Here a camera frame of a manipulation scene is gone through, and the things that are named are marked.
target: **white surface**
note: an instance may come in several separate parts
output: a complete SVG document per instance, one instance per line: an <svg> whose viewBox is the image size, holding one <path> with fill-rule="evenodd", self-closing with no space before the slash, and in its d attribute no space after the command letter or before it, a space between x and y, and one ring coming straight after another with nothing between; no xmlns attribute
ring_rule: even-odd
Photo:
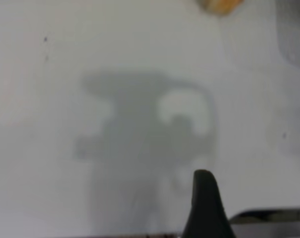
<svg viewBox="0 0 300 238"><path fill-rule="evenodd" d="M81 86L103 70L206 89L215 153L146 176L76 158L76 139L116 114ZM229 217L300 206L298 114L300 69L280 56L271 1L246 1L221 19L189 0L0 1L0 237L181 231L192 171L206 166ZM198 130L212 127L206 119Z"/></svg>

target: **black object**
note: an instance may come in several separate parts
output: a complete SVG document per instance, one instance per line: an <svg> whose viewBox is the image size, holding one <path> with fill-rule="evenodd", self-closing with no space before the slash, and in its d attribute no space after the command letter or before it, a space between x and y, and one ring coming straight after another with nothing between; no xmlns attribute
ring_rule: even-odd
<svg viewBox="0 0 300 238"><path fill-rule="evenodd" d="M182 238L234 238L214 175L194 173L192 209Z"/></svg>

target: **orange object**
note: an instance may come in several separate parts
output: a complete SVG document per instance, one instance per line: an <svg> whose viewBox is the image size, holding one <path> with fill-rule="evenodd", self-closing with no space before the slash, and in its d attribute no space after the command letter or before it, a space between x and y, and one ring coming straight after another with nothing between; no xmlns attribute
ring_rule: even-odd
<svg viewBox="0 0 300 238"><path fill-rule="evenodd" d="M243 0L198 0L209 12L226 15L232 12Z"/></svg>

